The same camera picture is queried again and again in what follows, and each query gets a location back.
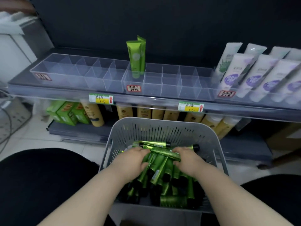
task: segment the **hand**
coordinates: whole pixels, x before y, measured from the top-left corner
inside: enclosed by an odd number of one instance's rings
[[[176,147],[172,151],[179,153],[181,156],[181,162],[173,161],[173,164],[178,167],[180,171],[193,178],[197,176],[197,172],[201,171],[203,166],[209,165],[193,150],[187,147]]]
[[[117,155],[108,168],[114,169],[116,173],[121,175],[125,184],[134,180],[147,167],[148,162],[142,163],[144,156],[151,151],[134,147]]]

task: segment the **red-bordered label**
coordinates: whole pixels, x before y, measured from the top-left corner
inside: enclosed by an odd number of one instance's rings
[[[236,91],[221,90],[218,96],[223,98],[231,98],[235,95],[235,93]]]
[[[127,85],[126,90],[129,92],[141,92],[141,86],[138,85]]]
[[[44,74],[44,73],[35,73],[35,75],[40,80],[52,81],[51,78],[47,74]]]

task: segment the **cardboard box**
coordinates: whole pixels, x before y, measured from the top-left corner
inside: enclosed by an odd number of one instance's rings
[[[62,107],[57,111],[59,117],[63,120],[64,123],[69,125],[76,125],[77,118],[72,112],[72,110],[77,106],[76,102],[65,102]]]
[[[60,123],[64,123],[64,121],[57,114],[57,111],[65,104],[65,101],[52,101],[51,106],[46,109],[46,112],[52,116],[52,118]]]
[[[86,114],[86,111],[81,103],[77,103],[76,106],[73,108],[72,112],[74,113],[79,122],[84,124],[90,123],[90,119]]]
[[[270,149],[294,151],[301,148],[301,124],[284,123],[266,140]]]

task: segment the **white tube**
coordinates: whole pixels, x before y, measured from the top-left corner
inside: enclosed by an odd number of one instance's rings
[[[301,50],[292,48],[284,59],[301,61]]]
[[[281,59],[263,82],[250,95],[250,99],[254,102],[259,102],[300,63],[300,61]]]
[[[283,59],[291,50],[291,48],[284,48],[284,47],[273,47],[271,52],[269,53],[270,56],[274,58]]]
[[[290,105],[295,105],[301,101],[301,88],[294,92],[291,96],[287,97],[285,101]]]
[[[235,54],[219,85],[219,90],[229,90],[253,58],[254,55],[250,54]]]
[[[288,82],[278,89],[275,94],[271,96],[271,99],[275,102],[283,101],[287,96],[293,94],[301,86],[301,70],[298,70],[294,75],[288,80]]]
[[[258,84],[258,81],[278,62],[277,58],[270,55],[261,54],[248,75],[241,83],[236,92],[236,96],[243,98],[246,94]]]
[[[219,63],[217,64],[217,67],[215,70],[214,79],[216,82],[219,82],[221,80],[221,78],[224,76],[224,73],[228,69],[228,67],[233,59],[233,56],[238,52],[238,50],[242,44],[243,43],[227,43],[226,44],[224,52],[221,56],[221,59],[219,60]]]
[[[257,44],[248,44],[246,47],[246,50],[244,52],[244,54],[251,54],[254,55],[253,60],[250,62],[249,65],[246,66],[246,68],[243,70],[243,72],[241,73],[241,75],[239,76],[237,82],[239,83],[243,77],[245,76],[245,74],[249,71],[249,69],[253,66],[253,64],[256,62],[256,60],[258,59],[258,57],[267,49],[267,47],[264,46],[260,46]]]

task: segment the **person's right arm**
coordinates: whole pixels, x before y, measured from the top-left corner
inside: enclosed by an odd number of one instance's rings
[[[175,166],[201,184],[221,226],[292,225],[189,148],[176,147],[173,152],[181,156]]]

